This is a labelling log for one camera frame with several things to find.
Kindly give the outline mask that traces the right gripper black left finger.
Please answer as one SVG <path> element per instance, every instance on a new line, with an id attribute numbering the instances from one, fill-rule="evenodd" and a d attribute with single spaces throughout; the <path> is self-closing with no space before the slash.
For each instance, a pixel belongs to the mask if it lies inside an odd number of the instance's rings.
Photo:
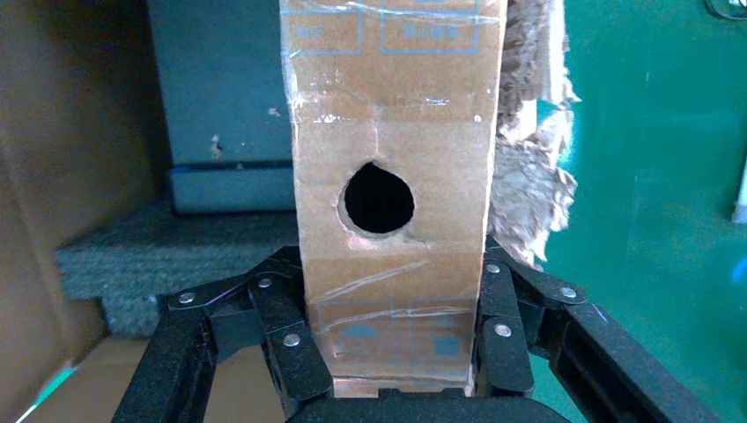
<path id="1" fill-rule="evenodd" d="M 115 422 L 201 422 L 219 364 L 259 345 L 286 417 L 330 396 L 332 377 L 302 315 L 300 250 L 169 297 Z"/>

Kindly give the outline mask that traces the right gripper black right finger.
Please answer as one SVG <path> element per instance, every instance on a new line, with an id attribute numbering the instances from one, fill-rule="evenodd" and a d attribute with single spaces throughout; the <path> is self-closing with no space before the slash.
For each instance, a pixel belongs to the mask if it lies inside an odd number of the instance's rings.
<path id="1" fill-rule="evenodd" d="M 562 422 L 532 399 L 530 356 L 544 359 L 589 422 L 715 422 L 717 417 L 577 286 L 485 242 L 477 307 L 476 393 L 509 421 Z"/>

